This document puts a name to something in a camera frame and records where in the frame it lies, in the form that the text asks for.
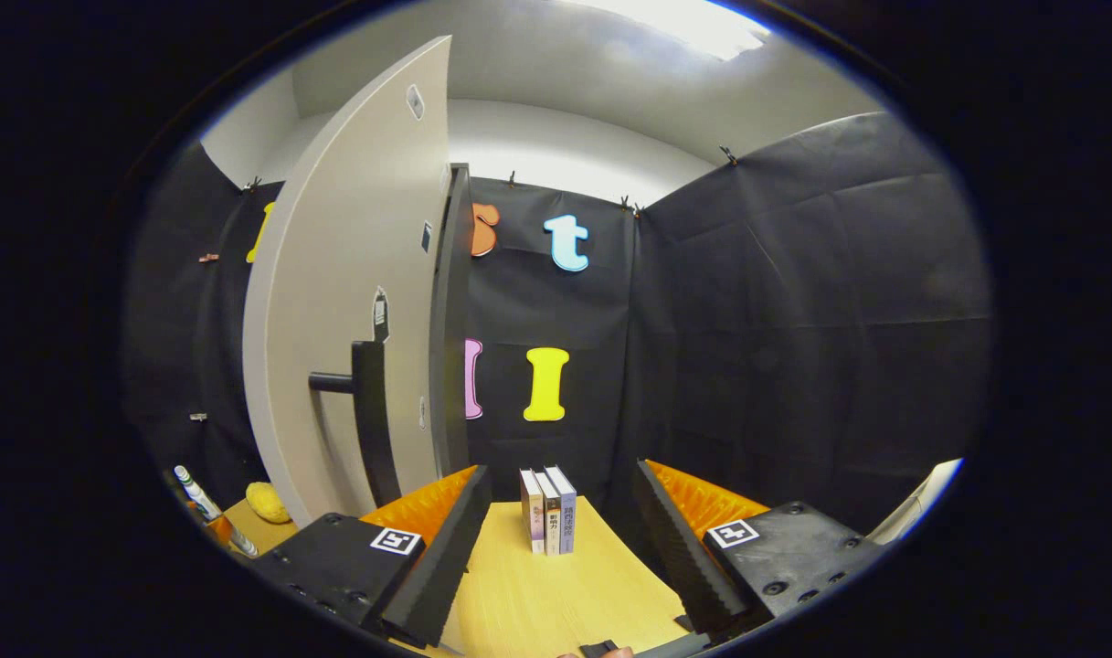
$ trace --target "hand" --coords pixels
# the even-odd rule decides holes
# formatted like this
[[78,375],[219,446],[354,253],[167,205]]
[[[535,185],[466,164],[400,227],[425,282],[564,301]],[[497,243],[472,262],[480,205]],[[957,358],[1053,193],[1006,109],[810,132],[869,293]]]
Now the hand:
[[[576,654],[565,654],[559,658],[577,658]],[[603,655],[600,658],[633,658],[633,647],[623,646],[619,649],[609,650],[608,654]]]

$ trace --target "table surface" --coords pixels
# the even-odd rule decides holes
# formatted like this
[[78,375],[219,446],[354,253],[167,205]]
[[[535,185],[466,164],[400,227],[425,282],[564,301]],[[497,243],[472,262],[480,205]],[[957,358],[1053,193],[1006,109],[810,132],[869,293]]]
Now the table surface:
[[[259,552],[295,534],[255,516],[246,501],[227,511]],[[446,637],[471,658],[582,656],[580,645],[613,640],[635,652],[687,635],[674,620],[681,599],[629,551],[584,496],[576,498],[576,549],[530,552],[518,502],[493,502],[451,608]],[[443,647],[414,649],[453,658]]]

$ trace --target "black fabric backdrop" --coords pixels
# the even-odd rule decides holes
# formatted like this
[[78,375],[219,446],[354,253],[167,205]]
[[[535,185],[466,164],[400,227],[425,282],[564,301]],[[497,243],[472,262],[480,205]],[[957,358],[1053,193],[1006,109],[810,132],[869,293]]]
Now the black fabric backdrop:
[[816,126],[641,213],[607,507],[653,458],[870,532],[976,432],[991,346],[976,226],[886,113]]
[[[474,203],[498,209],[498,243],[470,268],[468,337],[484,345],[475,390],[484,416],[467,421],[473,463],[486,463],[495,500],[518,500],[518,469],[558,463],[600,506],[617,441],[629,321],[633,213],[617,203],[502,180],[471,179]],[[582,271],[560,270],[544,221],[576,216]],[[527,350],[568,352],[560,420],[523,418],[530,403]]]
[[[147,199],[129,246],[120,346],[126,416],[162,470],[186,466],[222,507],[268,479],[244,397],[242,312],[246,255],[280,187],[239,192],[193,142]],[[207,253],[220,258],[200,263]]]

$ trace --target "door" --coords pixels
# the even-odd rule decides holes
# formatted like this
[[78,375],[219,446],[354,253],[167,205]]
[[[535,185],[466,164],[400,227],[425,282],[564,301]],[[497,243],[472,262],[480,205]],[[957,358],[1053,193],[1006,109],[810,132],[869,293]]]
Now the door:
[[294,167],[259,238],[244,313],[245,388],[264,466],[300,527],[376,507],[351,396],[309,388],[310,372],[351,373],[351,342],[381,340],[375,305],[388,328],[397,483],[409,492],[439,476],[429,329],[451,176],[449,50],[450,38],[437,38],[351,97]]

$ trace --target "ceiling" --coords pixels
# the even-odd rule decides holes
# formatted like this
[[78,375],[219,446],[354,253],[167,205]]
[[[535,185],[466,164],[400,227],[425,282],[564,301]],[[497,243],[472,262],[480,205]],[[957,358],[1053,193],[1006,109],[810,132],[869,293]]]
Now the ceiling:
[[335,111],[388,66],[451,33],[451,99],[502,100],[622,126],[713,163],[881,109],[785,41],[719,62],[624,17],[559,0],[423,0],[340,33],[292,68],[300,116]]

